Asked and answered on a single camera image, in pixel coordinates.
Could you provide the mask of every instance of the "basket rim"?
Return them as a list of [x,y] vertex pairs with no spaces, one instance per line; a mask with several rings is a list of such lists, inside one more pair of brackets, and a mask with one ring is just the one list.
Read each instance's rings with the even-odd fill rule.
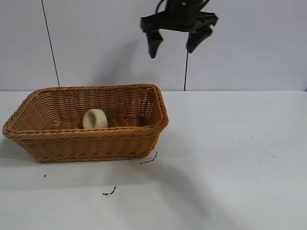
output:
[[[129,127],[110,127],[110,128],[95,128],[95,129],[47,129],[47,130],[23,130],[16,131],[8,128],[10,122],[14,118],[22,115],[22,108],[25,106],[28,101],[31,101],[35,96],[44,92],[52,91],[67,91],[67,90],[99,90],[99,89],[118,89],[118,88],[153,88],[155,89],[156,96],[159,100],[160,109],[162,113],[162,119],[159,123],[150,126],[129,126]],[[2,133],[4,136],[12,139],[33,139],[33,138],[54,138],[55,136],[63,137],[73,137],[79,136],[81,133],[84,133],[86,136],[95,137],[95,136],[104,136],[104,135],[126,135],[132,134],[135,131],[144,131],[152,132],[160,130],[160,132],[167,126],[168,116],[165,108],[165,104],[162,98],[161,90],[154,84],[133,84],[133,85],[114,85],[114,86],[69,86],[69,87],[49,87],[44,89],[39,89],[31,94],[21,103],[18,109],[11,115],[11,117],[4,124]]]

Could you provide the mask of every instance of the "woven basket wall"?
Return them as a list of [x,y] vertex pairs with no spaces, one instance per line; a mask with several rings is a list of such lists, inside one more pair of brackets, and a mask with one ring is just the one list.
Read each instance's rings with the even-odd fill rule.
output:
[[[109,128],[82,129],[93,108],[105,112]],[[147,156],[167,124],[154,85],[57,87],[30,94],[2,132],[42,162],[104,161]]]

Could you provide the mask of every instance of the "yellow object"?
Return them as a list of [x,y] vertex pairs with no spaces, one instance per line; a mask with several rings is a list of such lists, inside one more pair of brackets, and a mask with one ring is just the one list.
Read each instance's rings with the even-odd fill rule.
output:
[[83,116],[82,126],[88,128],[108,128],[107,119],[101,109],[90,109]]

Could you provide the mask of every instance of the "black robotic gripper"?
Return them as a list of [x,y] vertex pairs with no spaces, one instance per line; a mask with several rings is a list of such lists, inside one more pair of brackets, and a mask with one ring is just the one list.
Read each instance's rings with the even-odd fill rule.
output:
[[212,34],[210,26],[215,26],[218,20],[215,13],[201,12],[209,0],[167,0],[165,10],[158,12],[163,1],[160,0],[155,14],[141,18],[141,29],[147,36],[150,57],[155,58],[163,41],[159,29],[189,32],[186,48],[192,53]]

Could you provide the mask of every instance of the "white wall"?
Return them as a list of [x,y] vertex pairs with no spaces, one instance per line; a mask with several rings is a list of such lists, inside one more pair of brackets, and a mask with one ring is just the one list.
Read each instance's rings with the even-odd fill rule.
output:
[[187,90],[305,90],[307,1],[212,0],[220,18],[189,56]]
[[[183,90],[187,34],[161,30],[150,59],[140,17],[158,0],[44,0],[60,83]],[[212,0],[220,20],[189,56],[187,90],[304,90],[307,1]],[[40,0],[0,2],[0,90],[57,86]]]
[[0,1],[0,91],[57,86],[40,0]]
[[45,0],[61,86],[153,83],[183,90],[187,34],[161,31],[165,40],[150,59],[139,26],[158,2]]

